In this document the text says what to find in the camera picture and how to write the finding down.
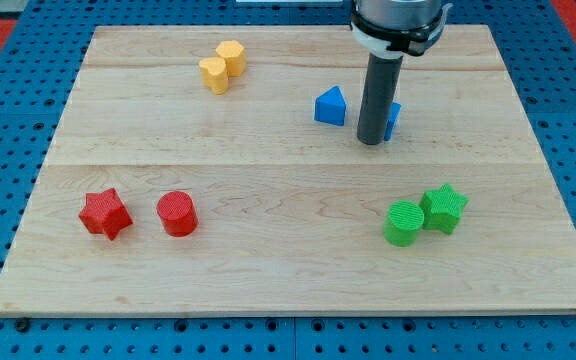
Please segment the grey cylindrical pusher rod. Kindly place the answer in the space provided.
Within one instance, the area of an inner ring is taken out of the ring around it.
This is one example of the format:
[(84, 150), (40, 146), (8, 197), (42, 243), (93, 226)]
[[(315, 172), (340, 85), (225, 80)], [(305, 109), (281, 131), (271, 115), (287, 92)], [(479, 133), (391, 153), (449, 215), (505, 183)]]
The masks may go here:
[(384, 140), (402, 61), (402, 57), (369, 56), (357, 124), (357, 138), (363, 144), (377, 145)]

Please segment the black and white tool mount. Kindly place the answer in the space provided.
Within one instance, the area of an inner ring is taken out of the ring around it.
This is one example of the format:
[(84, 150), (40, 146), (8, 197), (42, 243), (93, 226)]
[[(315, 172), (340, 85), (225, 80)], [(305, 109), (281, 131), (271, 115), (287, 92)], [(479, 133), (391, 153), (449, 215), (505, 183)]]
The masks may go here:
[(422, 56), (440, 39), (451, 3), (353, 3), (353, 37), (371, 54)]

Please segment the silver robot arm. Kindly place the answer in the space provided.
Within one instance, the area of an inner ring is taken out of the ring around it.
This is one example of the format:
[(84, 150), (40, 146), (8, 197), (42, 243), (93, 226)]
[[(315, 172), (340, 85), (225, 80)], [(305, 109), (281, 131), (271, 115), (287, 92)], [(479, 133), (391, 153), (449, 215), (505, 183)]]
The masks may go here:
[(369, 51), (357, 138), (384, 140), (403, 58), (420, 57), (440, 39), (452, 4), (443, 0), (355, 0), (350, 27)]

